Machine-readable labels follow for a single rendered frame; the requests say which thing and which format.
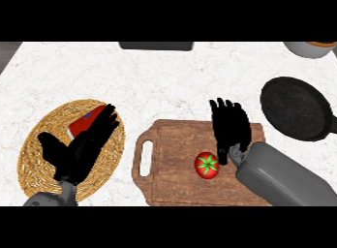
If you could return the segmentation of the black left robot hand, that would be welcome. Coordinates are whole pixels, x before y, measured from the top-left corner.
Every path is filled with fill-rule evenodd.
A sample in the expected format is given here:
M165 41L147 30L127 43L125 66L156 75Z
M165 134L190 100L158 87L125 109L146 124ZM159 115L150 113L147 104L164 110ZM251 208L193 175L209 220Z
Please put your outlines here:
M115 106L106 105L91 126L77 135L69 145L47 132L37 136L43 146L43 159L56 168L55 179L68 181L74 186L86 180L102 148L121 124L115 109Z

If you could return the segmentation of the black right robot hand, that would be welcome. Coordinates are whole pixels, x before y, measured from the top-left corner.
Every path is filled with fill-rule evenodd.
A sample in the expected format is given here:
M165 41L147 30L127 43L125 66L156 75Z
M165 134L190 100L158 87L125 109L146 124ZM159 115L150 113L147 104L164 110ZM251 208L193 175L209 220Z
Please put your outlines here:
M231 160L236 166L245 161L252 142L252 128L246 111L239 103L218 98L211 100L212 122L217 138L218 162Z

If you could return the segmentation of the red tomato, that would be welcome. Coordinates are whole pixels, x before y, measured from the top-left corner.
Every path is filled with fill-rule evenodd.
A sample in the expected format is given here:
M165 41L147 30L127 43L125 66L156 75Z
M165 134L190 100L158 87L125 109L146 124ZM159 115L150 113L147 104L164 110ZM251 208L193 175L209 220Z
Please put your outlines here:
M199 176L205 179L217 177L220 171L220 163L217 155L211 152L202 152L195 160L195 169Z

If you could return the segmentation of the brown wooden cutting board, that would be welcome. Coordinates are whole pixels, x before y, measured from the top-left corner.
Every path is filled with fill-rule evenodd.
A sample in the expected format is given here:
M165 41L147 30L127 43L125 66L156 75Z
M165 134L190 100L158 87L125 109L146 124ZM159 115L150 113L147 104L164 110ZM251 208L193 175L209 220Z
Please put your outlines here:
M140 175L142 149L153 143L152 169ZM202 152L217 154L211 121L156 120L136 142L131 176L149 205L270 206L236 178L228 163L214 179L196 172L195 160Z

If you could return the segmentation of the black frying pan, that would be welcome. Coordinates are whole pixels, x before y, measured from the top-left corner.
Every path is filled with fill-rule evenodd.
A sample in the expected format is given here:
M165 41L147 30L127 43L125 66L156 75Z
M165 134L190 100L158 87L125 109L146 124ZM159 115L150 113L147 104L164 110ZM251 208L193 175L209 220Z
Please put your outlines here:
M302 141L337 134L337 117L318 90L295 77L273 78L262 88L262 111L274 129Z

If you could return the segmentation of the red box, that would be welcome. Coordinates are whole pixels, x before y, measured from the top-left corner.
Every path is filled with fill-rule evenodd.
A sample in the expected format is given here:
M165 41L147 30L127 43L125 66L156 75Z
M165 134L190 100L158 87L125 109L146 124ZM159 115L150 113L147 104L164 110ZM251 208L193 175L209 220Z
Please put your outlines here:
M78 134L83 131L87 131L100 112L103 111L106 107L105 106L99 106L94 110L91 110L90 112L87 112L77 120L75 122L68 126L68 135L71 140L74 140L74 138L78 136Z

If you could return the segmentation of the round wicker placemat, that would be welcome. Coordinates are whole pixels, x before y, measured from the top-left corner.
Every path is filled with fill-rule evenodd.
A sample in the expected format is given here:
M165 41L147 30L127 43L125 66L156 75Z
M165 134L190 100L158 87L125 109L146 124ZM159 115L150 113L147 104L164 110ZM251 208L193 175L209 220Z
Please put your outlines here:
M37 138L38 134L43 132L53 134L60 142L69 145L72 139L68 135L68 126L87 112L105 105L105 102L93 99L75 100L65 103L47 113L30 131L18 162L19 182L28 197L38 192L62 193L62 187L55 180L56 168L43 159L43 147ZM97 192L111 179L121 162L124 143L124 125L119 124L102 148L91 173L77 186L75 200L78 202L86 200Z

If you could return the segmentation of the dark grey flat appliance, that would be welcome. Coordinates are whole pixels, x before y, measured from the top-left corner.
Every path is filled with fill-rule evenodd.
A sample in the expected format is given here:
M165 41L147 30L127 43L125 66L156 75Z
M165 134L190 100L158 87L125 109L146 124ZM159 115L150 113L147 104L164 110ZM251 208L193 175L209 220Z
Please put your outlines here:
M190 51L193 42L119 42L122 49Z

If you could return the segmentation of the grey pot with orange rim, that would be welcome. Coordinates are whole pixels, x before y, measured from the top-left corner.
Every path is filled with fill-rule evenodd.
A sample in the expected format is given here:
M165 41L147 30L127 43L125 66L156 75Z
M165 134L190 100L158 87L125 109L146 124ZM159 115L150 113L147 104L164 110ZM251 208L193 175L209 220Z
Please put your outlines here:
M337 47L337 42L286 42L284 45L301 57L317 59Z

